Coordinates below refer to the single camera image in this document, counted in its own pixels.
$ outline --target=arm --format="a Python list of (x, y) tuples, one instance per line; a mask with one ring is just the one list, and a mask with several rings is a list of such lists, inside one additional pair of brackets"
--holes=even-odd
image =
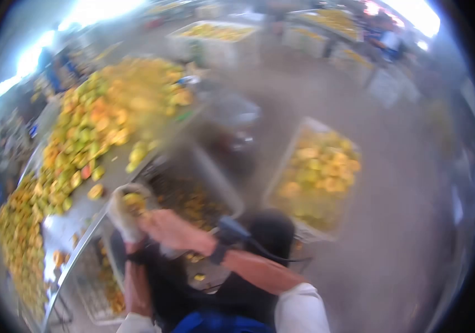
[[(212, 235), (182, 220), (172, 210), (156, 210), (152, 216), (145, 215), (141, 218), (140, 228), (170, 248), (190, 249), (204, 256), (210, 256), (217, 245)], [(222, 266), (274, 295), (307, 282), (304, 277), (274, 261), (241, 250), (228, 250)]]
[[(127, 254), (132, 254), (143, 248), (143, 241), (125, 243), (124, 246)], [(134, 312), (146, 317), (153, 315), (145, 267), (130, 260), (127, 260), (124, 270), (124, 303), (128, 313)]]

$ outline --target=forearm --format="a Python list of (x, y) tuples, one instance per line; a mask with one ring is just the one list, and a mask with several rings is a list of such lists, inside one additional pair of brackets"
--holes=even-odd
[[(140, 249), (138, 244), (126, 243), (127, 254)], [(124, 270), (124, 302), (127, 313), (134, 312), (142, 316), (152, 317), (152, 300), (149, 291), (147, 272), (142, 265), (127, 261)]]
[[(205, 256), (213, 253), (217, 241), (204, 233), (196, 249)], [(293, 271), (267, 258), (241, 250), (228, 250), (221, 263), (232, 272), (256, 287), (273, 295), (292, 289), (307, 280)]]

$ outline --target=hand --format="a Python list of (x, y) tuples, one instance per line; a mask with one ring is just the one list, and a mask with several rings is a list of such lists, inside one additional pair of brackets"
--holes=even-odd
[(195, 250), (209, 256), (217, 243), (212, 235), (195, 228), (172, 210), (143, 214), (138, 223), (152, 239), (171, 249)]
[(113, 225), (121, 232), (125, 243), (138, 243), (145, 237), (139, 229), (136, 218), (129, 212), (123, 202), (123, 196), (128, 193), (138, 193), (144, 198), (151, 196), (151, 192), (140, 184), (130, 183), (116, 188), (108, 203), (108, 217)]

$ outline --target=metal table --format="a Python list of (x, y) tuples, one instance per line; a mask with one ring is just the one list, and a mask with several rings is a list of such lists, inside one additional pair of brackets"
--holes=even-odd
[[(128, 156), (134, 143), (141, 139), (139, 133), (133, 133), (129, 142), (124, 145), (112, 146), (107, 154), (99, 158), (99, 164), (104, 166), (106, 170), (103, 177), (97, 182), (88, 179), (74, 190), (71, 194), (71, 198), (74, 202), (73, 207), (65, 212), (64, 215), (50, 215), (44, 219), (42, 222), (42, 236), (43, 249), (46, 254), (43, 277), (45, 281), (57, 281), (57, 283), (53, 283), (52, 290), (49, 290), (50, 302), (41, 324), (33, 322), (33, 318), (29, 316), (23, 316), (32, 330), (46, 331), (50, 316), (54, 312), (54, 305), (59, 298), (62, 285), (106, 214), (108, 194), (118, 186), (131, 182), (160, 151), (168, 147), (176, 137), (180, 137), (181, 133), (194, 123), (197, 115), (200, 114), (205, 107), (206, 105), (202, 101), (187, 107), (187, 109), (184, 110), (184, 114), (187, 114), (187, 117), (168, 125), (169, 129), (161, 138), (162, 143), (156, 149), (152, 150), (131, 174), (127, 174), (125, 168), (129, 162)], [(47, 113), (43, 116), (43, 119), (46, 121), (44, 121), (44, 124), (40, 127), (40, 137), (42, 139), (29, 159), (21, 177), (33, 170), (38, 171), (42, 165), (42, 152), (47, 145), (48, 134), (50, 134), (54, 120), (59, 113), (59, 103), (53, 103), (50, 106), (50, 110), (50, 114)], [(93, 201), (87, 197), (87, 193), (96, 183), (102, 184), (105, 188), (105, 192), (101, 199)], [(74, 243), (73, 236), (75, 234), (80, 239), (77, 244)], [(69, 261), (61, 271), (56, 269), (53, 260), (53, 252), (55, 250), (71, 254)]]
[(356, 27), (358, 28), (358, 31), (357, 31), (358, 36), (357, 38), (354, 38), (354, 37), (348, 36), (347, 34), (339, 30), (332, 29), (324, 24), (315, 22), (305, 17), (306, 15), (314, 15), (314, 14), (318, 15), (317, 10), (303, 10), (303, 11), (290, 12), (287, 14), (287, 20), (289, 22), (304, 24), (306, 26), (310, 26), (314, 28), (320, 28), (326, 31), (329, 35), (332, 35), (332, 34), (336, 35), (337, 37), (339, 37), (341, 41), (344, 41), (344, 42), (348, 42), (351, 44), (363, 42), (363, 32), (360, 28)]

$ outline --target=white crate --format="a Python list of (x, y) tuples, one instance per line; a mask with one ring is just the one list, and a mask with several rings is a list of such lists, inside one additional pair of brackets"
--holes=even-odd
[(367, 86), (375, 70), (374, 64), (344, 43), (340, 43), (333, 50), (330, 55), (330, 63), (347, 73), (360, 87)]
[[(183, 32), (200, 24), (252, 28), (238, 41), (224, 41), (214, 38), (181, 36)], [(167, 35), (169, 51), (174, 59), (195, 61), (204, 67), (232, 67), (238, 64), (256, 64), (258, 62), (258, 27), (247, 24), (197, 21)]]
[(393, 106), (403, 94), (417, 94), (418, 92), (407, 91), (409, 79), (394, 65), (381, 68), (376, 71), (367, 91), (377, 98), (388, 109)]
[[(286, 153), (282, 157), (282, 160), (279, 164), (279, 168), (276, 170), (274, 177), (270, 180), (269, 185), (267, 187), (267, 190), (264, 192), (263, 197), (262, 197), (262, 204), (264, 207), (276, 207), (276, 204), (274, 204), (273, 199), (274, 199), (274, 191), (276, 186), (280, 183), (281, 177), (283, 172), (287, 168), (287, 164), (289, 163), (289, 160), (294, 154), (294, 151), (297, 148), (297, 143), (299, 138), (301, 137), (301, 133), (305, 129), (311, 129), (314, 132), (317, 133), (326, 133), (330, 132), (333, 129), (330, 128), (329, 126), (321, 123), (320, 121), (311, 118), (311, 117), (305, 117), (302, 121), (299, 127), (297, 128), (296, 132), (294, 133), (291, 142), (289, 146), (287, 147)], [(359, 153), (361, 153), (361, 150), (357, 144), (352, 142), (353, 149)], [(339, 220), (337, 221), (337, 226), (330, 231), (323, 232), (320, 230), (315, 229), (314, 227), (309, 226), (307, 223), (299, 220), (297, 217), (291, 216), (291, 220), (293, 221), (293, 224), (295, 225), (295, 238), (300, 240), (303, 243), (314, 243), (318, 241), (335, 241), (337, 240), (339, 233), (341, 231), (341, 227), (343, 225), (343, 215), (346, 214), (349, 209), (350, 205), (352, 204), (353, 201), (353, 195), (355, 192), (355, 187), (358, 185), (358, 178), (359, 174), (361, 171), (357, 172), (354, 175), (354, 184), (352, 187), (349, 189), (347, 196), (345, 199), (341, 200), (339, 202), (340, 207), (339, 207)]]
[(321, 36), (320, 39), (316, 39), (296, 30), (298, 28), (306, 29), (304, 27), (286, 27), (282, 43), (293, 49), (301, 50), (314, 58), (323, 57), (330, 38)]
[(200, 6), (195, 9), (195, 16), (199, 19), (214, 19), (220, 17), (223, 13), (223, 7), (218, 4)]

